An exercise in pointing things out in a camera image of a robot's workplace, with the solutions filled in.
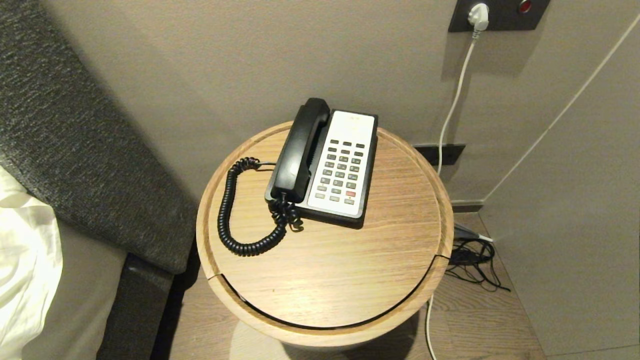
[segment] wall socket plate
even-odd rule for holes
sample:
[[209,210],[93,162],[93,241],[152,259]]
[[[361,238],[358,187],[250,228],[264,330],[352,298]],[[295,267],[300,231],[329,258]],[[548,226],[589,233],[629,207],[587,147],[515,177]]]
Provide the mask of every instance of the wall socket plate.
[[[529,1],[531,7],[528,12],[520,13],[520,5]],[[471,8],[479,3],[489,6],[489,26],[487,31],[534,30],[551,0],[458,0],[453,11],[450,33],[473,31],[468,16]]]
[[[445,165],[454,165],[460,155],[462,154],[462,150],[465,149],[464,144],[443,144],[442,145],[442,166]],[[438,166],[438,146],[437,145],[414,145],[413,146],[418,152],[424,156],[425,159],[429,162],[429,164],[433,166]]]

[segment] white plug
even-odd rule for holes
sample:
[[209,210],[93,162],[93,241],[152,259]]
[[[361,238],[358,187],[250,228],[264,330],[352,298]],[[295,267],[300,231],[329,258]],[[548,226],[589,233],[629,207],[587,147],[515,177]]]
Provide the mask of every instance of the white plug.
[[469,24],[474,27],[474,38],[480,35],[480,31],[486,30],[489,26],[489,6],[479,3],[471,8],[469,12]]

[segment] beige wall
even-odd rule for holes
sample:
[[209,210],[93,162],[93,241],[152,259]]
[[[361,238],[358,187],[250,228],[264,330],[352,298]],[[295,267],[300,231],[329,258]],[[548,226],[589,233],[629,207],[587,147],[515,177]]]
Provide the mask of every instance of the beige wall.
[[636,16],[611,59],[480,212],[546,355],[599,350],[552,360],[640,359]]
[[[447,33],[455,0],[44,3],[195,197],[229,151],[310,96],[435,143],[470,37]],[[482,36],[451,124],[449,141],[468,144],[443,174],[452,199],[486,197],[639,7],[556,0],[536,31]]]

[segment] tangled black cable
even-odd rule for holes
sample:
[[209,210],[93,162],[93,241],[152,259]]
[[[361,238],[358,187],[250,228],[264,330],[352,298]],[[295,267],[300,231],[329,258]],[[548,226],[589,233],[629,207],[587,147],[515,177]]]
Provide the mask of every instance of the tangled black cable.
[[[488,282],[493,285],[495,289],[503,289],[506,291],[511,291],[510,289],[502,286],[500,279],[498,279],[498,275],[495,273],[495,269],[493,268],[493,257],[495,256],[495,248],[493,244],[489,241],[482,239],[455,239],[455,247],[453,251],[451,251],[451,259],[449,260],[449,268],[446,271],[447,275],[458,278],[462,281],[471,282],[473,284],[482,284],[483,282]],[[473,248],[471,245],[477,243],[480,245],[480,250]],[[489,263],[489,270],[491,271],[491,277],[487,276],[484,271],[480,268],[480,264]],[[473,267],[476,272],[480,275],[480,279],[478,279],[474,274],[472,274],[467,267]],[[456,273],[454,270],[457,268],[462,268],[462,270],[467,275],[467,278],[462,275]]]
[[256,158],[242,158],[233,164],[227,172],[225,193],[222,196],[222,203],[220,204],[220,211],[218,212],[218,235],[227,249],[238,256],[260,255],[280,243],[280,240],[282,240],[287,233],[287,224],[290,224],[296,229],[302,225],[296,206],[291,202],[287,202],[285,194],[282,194],[281,198],[269,202],[271,218],[273,218],[276,224],[271,234],[255,243],[240,243],[231,236],[229,219],[231,217],[231,208],[234,205],[234,199],[236,197],[238,175],[242,174],[245,170],[258,170],[260,166],[267,164],[272,163],[263,163]]

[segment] red button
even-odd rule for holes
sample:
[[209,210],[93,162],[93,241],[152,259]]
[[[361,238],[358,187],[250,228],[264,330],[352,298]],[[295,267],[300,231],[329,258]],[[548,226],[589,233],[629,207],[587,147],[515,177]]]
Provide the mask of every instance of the red button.
[[520,2],[518,12],[527,13],[529,10],[531,10],[531,0],[522,0],[522,2]]

